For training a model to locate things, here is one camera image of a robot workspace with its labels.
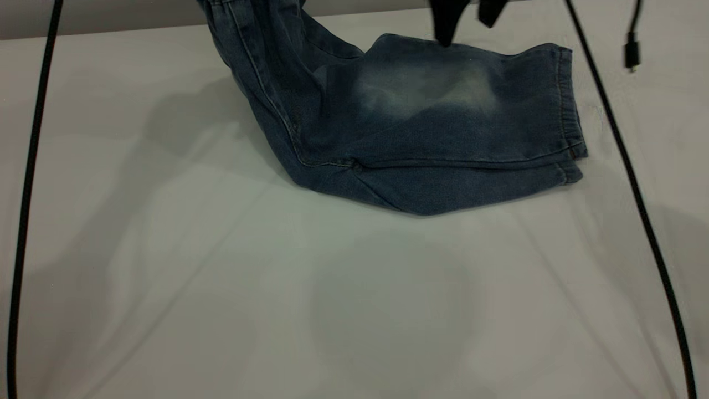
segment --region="denim jeans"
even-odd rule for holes
[[[293,181],[431,215],[581,179],[571,51],[517,55],[383,35],[363,53],[299,0],[199,0]]]

